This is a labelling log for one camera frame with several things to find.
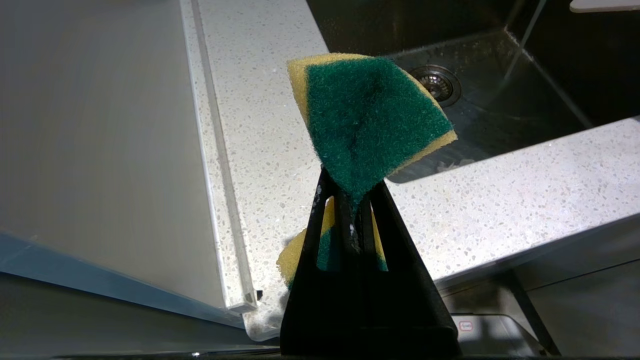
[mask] scrub sponge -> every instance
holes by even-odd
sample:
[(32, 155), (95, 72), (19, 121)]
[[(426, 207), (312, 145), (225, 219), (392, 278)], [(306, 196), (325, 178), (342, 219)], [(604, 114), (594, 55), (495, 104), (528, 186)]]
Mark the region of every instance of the scrub sponge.
[(385, 176), (456, 139), (429, 92), (385, 58), (325, 54), (289, 62), (316, 152), (358, 204)]

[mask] white speckled countertop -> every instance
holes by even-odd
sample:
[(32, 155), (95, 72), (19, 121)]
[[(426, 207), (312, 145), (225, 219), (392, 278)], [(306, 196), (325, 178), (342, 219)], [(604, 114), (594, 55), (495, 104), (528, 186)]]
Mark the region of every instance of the white speckled countertop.
[[(264, 292), (243, 316), (265, 340), (279, 332), (287, 294), (276, 259), (306, 226), (319, 175), (286, 61), (327, 50), (304, 1), (182, 5), (225, 299), (242, 312), (252, 288)], [(621, 120), (387, 184), (440, 279), (640, 213), (638, 134), (640, 122)]]

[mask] green scouring pad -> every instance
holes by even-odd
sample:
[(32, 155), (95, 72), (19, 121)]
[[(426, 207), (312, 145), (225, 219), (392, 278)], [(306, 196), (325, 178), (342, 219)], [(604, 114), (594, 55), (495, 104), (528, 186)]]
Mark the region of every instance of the green scouring pad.
[[(457, 139), (431, 94), (384, 58), (324, 54), (289, 62), (294, 98), (314, 147), (354, 209), (385, 176)], [(333, 207), (323, 219), (317, 265), (331, 270)], [(384, 253), (374, 221), (381, 270)], [(278, 266), (288, 284), (295, 274), (306, 230), (282, 251)]]

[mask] sink basin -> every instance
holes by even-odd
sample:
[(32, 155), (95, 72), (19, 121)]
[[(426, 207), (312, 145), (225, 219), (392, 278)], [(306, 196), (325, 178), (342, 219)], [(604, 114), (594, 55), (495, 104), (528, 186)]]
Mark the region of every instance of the sink basin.
[(454, 124), (459, 140), (390, 176), (393, 182), (640, 113), (640, 49), (637, 35), (626, 32), (640, 12), (575, 14), (569, 0), (307, 3), (331, 52), (390, 58)]

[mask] drain hole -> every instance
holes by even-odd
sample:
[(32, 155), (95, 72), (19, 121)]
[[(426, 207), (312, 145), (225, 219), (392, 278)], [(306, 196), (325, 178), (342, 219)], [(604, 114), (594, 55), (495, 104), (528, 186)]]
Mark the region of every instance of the drain hole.
[(460, 98), (461, 88), (458, 78), (444, 67), (425, 65), (411, 70), (410, 74), (442, 107), (452, 105)]

